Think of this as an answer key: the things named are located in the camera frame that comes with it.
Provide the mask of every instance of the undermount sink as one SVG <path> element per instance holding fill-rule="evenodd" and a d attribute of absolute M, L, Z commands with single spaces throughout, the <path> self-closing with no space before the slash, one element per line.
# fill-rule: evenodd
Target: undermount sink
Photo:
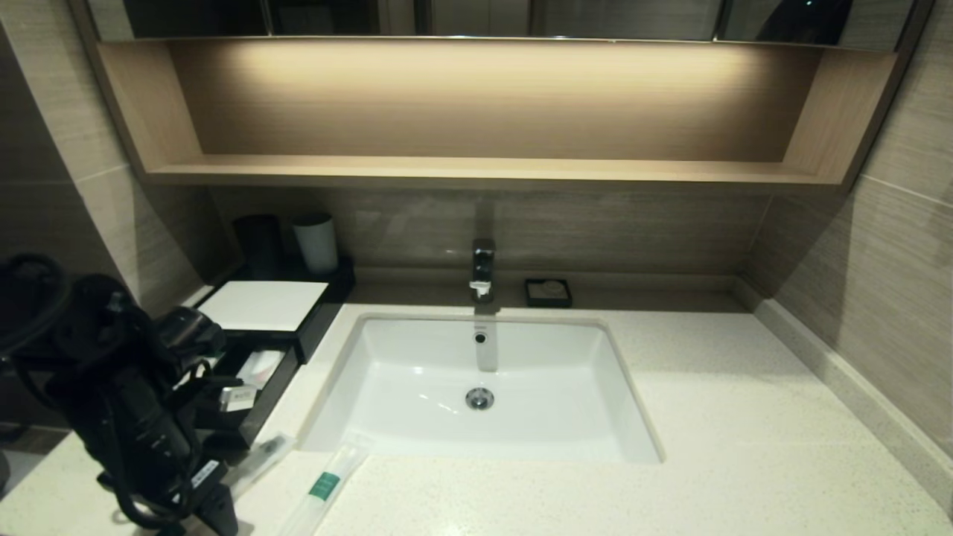
<path fill-rule="evenodd" d="M 333 451 L 349 430 L 373 438 L 375 454 L 661 461 L 595 324 L 363 319 L 300 448 Z"/>

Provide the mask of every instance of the label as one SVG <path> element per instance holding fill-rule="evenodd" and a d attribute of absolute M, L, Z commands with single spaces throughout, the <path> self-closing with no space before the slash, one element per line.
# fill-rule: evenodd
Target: label
<path fill-rule="evenodd" d="M 212 471 L 215 471 L 215 468 L 218 467 L 218 462 L 216 460 L 209 460 L 209 462 L 202 466 L 201 469 L 195 473 L 195 476 L 192 477 L 192 489 L 196 489 L 199 484 L 205 482 L 205 479 L 209 478 L 209 475 L 212 474 Z M 172 502 L 178 505 L 179 494 L 176 493 L 172 497 Z"/>
<path fill-rule="evenodd" d="M 311 486 L 311 491 L 308 494 L 314 495 L 322 501 L 327 501 L 339 482 L 341 482 L 341 477 L 331 473 L 321 473 L 320 478 Z"/>

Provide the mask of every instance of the faucet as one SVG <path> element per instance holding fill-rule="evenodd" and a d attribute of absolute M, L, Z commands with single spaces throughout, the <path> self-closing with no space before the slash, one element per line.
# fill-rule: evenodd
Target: faucet
<path fill-rule="evenodd" d="M 476 303 L 493 301 L 493 256 L 497 245 L 489 238 L 474 240 L 474 273 L 470 281 Z"/>

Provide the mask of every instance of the quartz countertop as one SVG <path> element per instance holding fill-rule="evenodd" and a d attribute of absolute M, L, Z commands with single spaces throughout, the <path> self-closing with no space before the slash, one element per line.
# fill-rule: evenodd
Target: quartz countertop
<path fill-rule="evenodd" d="M 708 297 L 704 312 L 498 313 L 500 320 L 607 326 L 659 439 L 662 464 L 372 456 L 341 489 L 317 534 L 953 534 L 940 507 L 874 435 L 731 300 Z M 308 426 L 361 316 L 471 313 L 345 305 L 259 439 L 298 435 Z M 293 451 L 237 501 L 238 518 L 256 536 L 277 534 L 329 456 Z M 96 484 L 99 471 L 70 434 L 0 502 L 0 534 L 147 534 L 126 522 Z"/>

